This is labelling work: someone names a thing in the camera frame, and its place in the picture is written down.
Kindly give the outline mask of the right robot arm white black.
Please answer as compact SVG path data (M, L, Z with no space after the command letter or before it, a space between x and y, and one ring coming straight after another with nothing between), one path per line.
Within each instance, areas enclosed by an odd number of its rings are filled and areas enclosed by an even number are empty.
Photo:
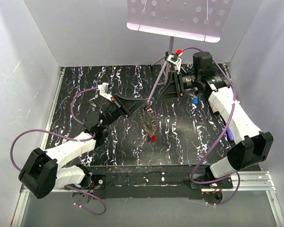
M195 184L206 184L215 188L229 175L244 168L266 161L274 138L270 132L263 132L245 113L237 100L236 89L231 78L213 60L209 52L197 49L193 54L192 72L181 72L183 50L166 54L165 62L171 64L168 80L158 95L158 99L180 98L187 89L196 88L204 92L224 119L225 126L218 137L221 139L227 130L234 136L235 146L226 157L208 166L202 181L197 181L191 173L190 180Z

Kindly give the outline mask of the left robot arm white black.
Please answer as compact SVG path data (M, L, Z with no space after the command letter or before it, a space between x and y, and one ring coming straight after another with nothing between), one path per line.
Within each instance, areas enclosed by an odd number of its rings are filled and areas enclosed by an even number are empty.
M36 148L31 152L18 178L38 199L54 188L70 184L87 189L91 185L91 172L82 165L65 165L102 145L108 136L109 125L121 116L133 115L147 103L145 99L126 98L120 94L109 95L109 99L102 113L85 115L84 131L77 137L45 151Z

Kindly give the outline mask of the large toothed keyring disc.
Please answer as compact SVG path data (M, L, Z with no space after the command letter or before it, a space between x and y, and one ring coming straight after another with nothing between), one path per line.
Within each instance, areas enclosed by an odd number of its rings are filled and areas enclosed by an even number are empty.
M157 114L149 104L140 109L140 120L143 127L143 135L146 141L154 143L156 140L156 131L158 128Z

